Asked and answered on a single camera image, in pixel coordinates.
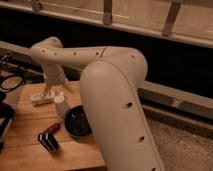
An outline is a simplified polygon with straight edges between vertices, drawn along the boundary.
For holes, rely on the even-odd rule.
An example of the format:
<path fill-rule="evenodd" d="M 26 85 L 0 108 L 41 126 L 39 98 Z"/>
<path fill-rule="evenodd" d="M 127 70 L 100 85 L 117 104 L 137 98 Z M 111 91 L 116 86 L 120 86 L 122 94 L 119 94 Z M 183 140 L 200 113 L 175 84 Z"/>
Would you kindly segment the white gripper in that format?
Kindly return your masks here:
<path fill-rule="evenodd" d="M 42 66 L 43 76 L 45 80 L 45 87 L 43 89 L 43 95 L 45 96 L 51 89 L 51 86 L 63 84 L 63 89 L 74 93 L 72 86 L 69 85 L 69 81 L 66 81 L 66 76 L 63 68 L 58 64 L 44 64 Z"/>

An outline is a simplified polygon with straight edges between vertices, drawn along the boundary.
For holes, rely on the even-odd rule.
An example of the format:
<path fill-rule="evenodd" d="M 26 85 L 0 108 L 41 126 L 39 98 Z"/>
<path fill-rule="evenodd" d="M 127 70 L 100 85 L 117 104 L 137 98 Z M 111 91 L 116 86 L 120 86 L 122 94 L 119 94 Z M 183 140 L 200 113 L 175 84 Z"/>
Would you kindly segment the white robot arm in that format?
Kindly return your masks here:
<path fill-rule="evenodd" d="M 47 85 L 63 81 L 64 66 L 82 72 L 81 102 L 108 171 L 165 171 L 137 91 L 148 65 L 135 48 L 65 48 L 56 37 L 30 48 Z"/>

